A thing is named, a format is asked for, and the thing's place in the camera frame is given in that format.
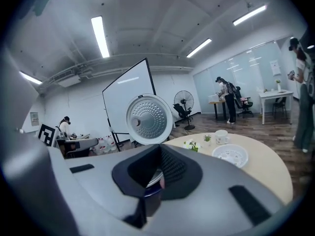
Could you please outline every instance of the fan base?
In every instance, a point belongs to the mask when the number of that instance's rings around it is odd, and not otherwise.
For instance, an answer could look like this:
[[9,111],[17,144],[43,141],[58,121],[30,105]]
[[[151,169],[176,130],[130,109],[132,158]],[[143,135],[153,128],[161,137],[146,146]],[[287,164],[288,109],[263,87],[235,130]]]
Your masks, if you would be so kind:
[[194,125],[187,125],[186,127],[184,127],[185,130],[191,130],[194,129],[195,126]]

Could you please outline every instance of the potted plant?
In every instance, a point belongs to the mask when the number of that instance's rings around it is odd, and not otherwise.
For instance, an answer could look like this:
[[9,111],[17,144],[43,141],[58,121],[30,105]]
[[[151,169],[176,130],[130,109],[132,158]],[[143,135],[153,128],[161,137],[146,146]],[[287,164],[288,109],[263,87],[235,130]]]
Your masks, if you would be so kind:
[[278,85],[278,92],[281,92],[281,86],[280,86],[281,80],[276,80],[276,83]]
[[193,150],[193,151],[196,151],[196,152],[198,152],[198,149],[200,147],[201,147],[200,144],[194,142],[192,139],[184,142],[184,144],[183,144],[183,148],[187,148],[187,149],[190,149],[190,150]]
[[205,143],[206,143],[206,145],[207,146],[210,146],[210,142],[211,142],[211,135],[205,135],[204,137],[203,137],[203,140],[205,141]]

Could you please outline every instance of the paper on wall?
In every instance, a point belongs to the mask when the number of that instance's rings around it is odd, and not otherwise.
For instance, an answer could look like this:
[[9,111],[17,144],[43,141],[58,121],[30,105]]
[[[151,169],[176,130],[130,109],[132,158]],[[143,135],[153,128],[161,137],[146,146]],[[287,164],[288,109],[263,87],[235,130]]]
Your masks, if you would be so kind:
[[271,65],[272,73],[274,76],[281,74],[278,60],[270,61],[270,65]]

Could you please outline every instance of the round white plate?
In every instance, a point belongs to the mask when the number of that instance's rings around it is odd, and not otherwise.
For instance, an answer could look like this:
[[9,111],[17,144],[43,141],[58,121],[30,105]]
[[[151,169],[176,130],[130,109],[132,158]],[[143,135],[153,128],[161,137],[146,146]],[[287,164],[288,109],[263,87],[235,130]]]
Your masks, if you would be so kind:
[[143,145],[160,144],[173,128],[173,115],[167,103],[153,94],[132,99],[126,109],[126,126],[130,136]]
[[232,163],[238,168],[243,167],[248,161],[246,149],[235,144],[226,144],[215,148],[212,156]]

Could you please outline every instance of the round wooden table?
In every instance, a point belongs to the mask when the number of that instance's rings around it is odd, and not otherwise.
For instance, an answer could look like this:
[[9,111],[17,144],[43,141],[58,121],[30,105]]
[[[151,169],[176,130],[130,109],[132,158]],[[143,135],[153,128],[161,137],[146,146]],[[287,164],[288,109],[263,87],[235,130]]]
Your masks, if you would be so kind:
[[[211,135],[210,145],[203,141],[205,135]],[[293,198],[293,186],[287,167],[281,158],[265,144],[241,135],[228,134],[232,144],[237,144],[245,148],[249,154],[247,164],[242,168],[246,173],[260,181],[277,195],[284,204],[288,204]],[[198,153],[212,155],[212,151],[218,147],[214,133],[201,133],[182,136],[165,144],[183,147],[183,143],[192,139],[200,143]]]

